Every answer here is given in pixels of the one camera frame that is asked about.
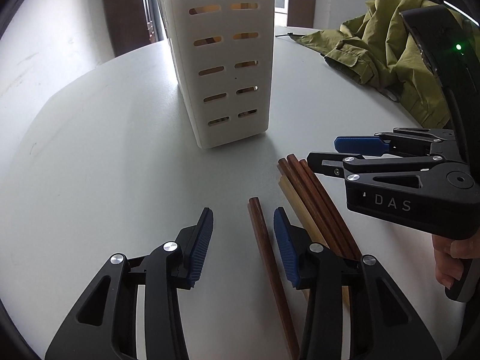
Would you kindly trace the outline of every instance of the chopstick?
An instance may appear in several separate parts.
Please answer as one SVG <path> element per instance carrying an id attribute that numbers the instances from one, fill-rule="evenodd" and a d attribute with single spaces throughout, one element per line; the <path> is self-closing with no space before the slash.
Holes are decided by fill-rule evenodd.
<path id="1" fill-rule="evenodd" d="M 327 210 L 333 216 L 339 231 L 342 233 L 347 244 L 349 245 L 349 248 L 353 254 L 353 259 L 360 260 L 360 258 L 362 258 L 362 252 L 360 251 L 360 248 L 358 247 L 355 239 L 353 238 L 352 233 L 350 232 L 347 224 L 343 220 L 342 215 L 340 215 L 340 212 L 338 212 L 338 209 L 333 203 L 330 195 L 325 190 L 320 180 L 318 180 L 318 177 L 316 176 L 316 174 L 313 173 L 313 171 L 309 168 L 307 161 L 300 160 L 300 164 L 305 170 L 305 173 L 309 176 L 312 183 L 315 185 L 315 188 L 319 192 L 320 196 L 322 197 L 322 200 L 325 202 Z"/>
<path id="2" fill-rule="evenodd" d="M 307 208 L 308 212 L 313 218 L 315 225 L 321 231 L 323 238 L 325 238 L 325 241 L 327 241 L 328 247 L 335 254 L 343 255 L 344 250 L 340 247 L 338 240 L 335 237 L 335 234 L 329 230 L 327 224 L 323 220 L 323 217 L 320 211 L 315 206 L 314 201 L 311 199 L 308 191 L 303 185 L 302 180 L 298 177 L 295 171 L 290 167 L 290 165 L 288 164 L 285 158 L 282 158 L 278 161 L 278 166 L 279 166 L 280 172 L 289 179 L 290 183 L 292 183 L 293 188 L 298 193 L 298 196 L 300 197 L 301 201 L 303 202 L 303 204 L 305 204 L 305 207 Z"/>
<path id="3" fill-rule="evenodd" d="M 286 199 L 289 201 L 290 205 L 292 206 L 297 218 L 299 219 L 303 228 L 307 231 L 308 235 L 310 236 L 313 242 L 321 243 L 328 247 L 328 243 L 323 238 L 322 233 L 315 225 L 313 218 L 311 217 L 310 213 L 308 212 L 305 204 L 303 204 L 300 197 L 297 195 L 294 187 L 291 185 L 289 179 L 285 176 L 280 176 L 280 180 L 278 181 L 278 185 L 282 189 L 283 194 L 285 195 Z M 310 295 L 310 290 L 304 289 L 302 290 L 303 295 L 308 300 Z M 347 287 L 342 287 L 342 299 L 345 303 L 347 309 L 350 309 L 350 296 Z"/>
<path id="4" fill-rule="evenodd" d="M 277 261 L 268 236 L 268 229 L 263 217 L 262 207 L 258 198 L 251 198 L 248 202 L 248 211 L 250 220 L 257 239 L 258 249 L 268 273 L 270 285 L 272 286 L 275 302 L 277 303 L 278 313 L 282 321 L 283 332 L 285 334 L 286 345 L 290 358 L 297 360 L 299 357 L 299 342 L 295 327 L 293 325 L 292 316 L 290 314 L 289 304 L 282 285 L 280 273 L 278 272 Z"/>
<path id="5" fill-rule="evenodd" d="M 327 246 L 341 257 L 359 260 L 362 254 L 357 243 L 332 199 L 315 173 L 308 168 L 306 161 L 300 163 L 293 154 L 290 154 L 287 159 L 282 158 L 278 161 L 278 167 L 304 203 L 327 241 Z"/>

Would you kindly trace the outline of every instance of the silver pivot bolt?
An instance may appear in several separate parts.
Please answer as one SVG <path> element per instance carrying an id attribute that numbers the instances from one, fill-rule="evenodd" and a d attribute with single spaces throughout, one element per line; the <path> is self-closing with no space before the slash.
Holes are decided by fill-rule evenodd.
<path id="1" fill-rule="evenodd" d="M 114 254 L 110 257 L 110 262 L 112 264 L 120 264 L 123 261 L 123 256 L 121 254 Z"/>
<path id="2" fill-rule="evenodd" d="M 164 251 L 175 251 L 177 250 L 179 246 L 177 245 L 176 242 L 167 242 L 165 245 L 163 245 L 163 250 Z"/>
<path id="3" fill-rule="evenodd" d="M 368 266 L 374 266 L 377 263 L 377 260 L 375 257 L 367 255 L 363 257 L 363 262 Z"/>
<path id="4" fill-rule="evenodd" d="M 310 250 L 314 253 L 321 253 L 323 252 L 323 245 L 321 244 L 311 244 Z"/>

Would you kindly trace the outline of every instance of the white plastic container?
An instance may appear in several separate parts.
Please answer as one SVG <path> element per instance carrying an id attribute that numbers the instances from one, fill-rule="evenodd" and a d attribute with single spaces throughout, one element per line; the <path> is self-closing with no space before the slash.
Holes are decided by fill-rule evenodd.
<path id="1" fill-rule="evenodd" d="M 268 128 L 275 0 L 160 0 L 198 146 Z"/>

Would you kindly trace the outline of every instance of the green jacket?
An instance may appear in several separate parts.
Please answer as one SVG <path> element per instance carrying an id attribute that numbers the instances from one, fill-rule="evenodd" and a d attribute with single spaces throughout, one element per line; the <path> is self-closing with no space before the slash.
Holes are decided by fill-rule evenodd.
<path id="1" fill-rule="evenodd" d="M 400 12 L 429 7 L 428 0 L 369 0 L 365 15 L 348 20 L 340 30 L 311 35 L 290 35 L 299 44 L 318 51 L 328 65 L 359 84 L 394 93 L 399 102 L 425 128 L 442 128 L 450 119 L 442 91 L 422 61 Z M 452 11 L 477 47 L 479 29 Z"/>

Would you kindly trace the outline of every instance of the finger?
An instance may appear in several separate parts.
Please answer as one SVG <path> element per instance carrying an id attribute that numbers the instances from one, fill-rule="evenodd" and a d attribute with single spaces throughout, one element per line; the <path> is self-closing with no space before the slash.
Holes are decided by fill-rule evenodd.
<path id="1" fill-rule="evenodd" d="M 435 278 L 441 285 L 447 287 L 448 289 L 452 288 L 454 282 L 453 277 L 440 272 L 438 268 L 435 269 Z"/>
<path id="2" fill-rule="evenodd" d="M 452 239 L 440 237 L 439 235 L 432 235 L 431 241 L 433 243 L 433 248 L 436 251 L 442 251 L 443 253 L 450 254 L 450 245 L 452 245 Z"/>
<path id="3" fill-rule="evenodd" d="M 447 253 L 434 250 L 435 262 L 438 270 L 448 276 L 460 280 L 463 274 L 463 264 L 459 259 L 454 259 Z"/>
<path id="4" fill-rule="evenodd" d="M 480 257 L 480 232 L 473 237 L 460 241 L 453 241 L 450 255 L 457 259 L 476 259 Z"/>

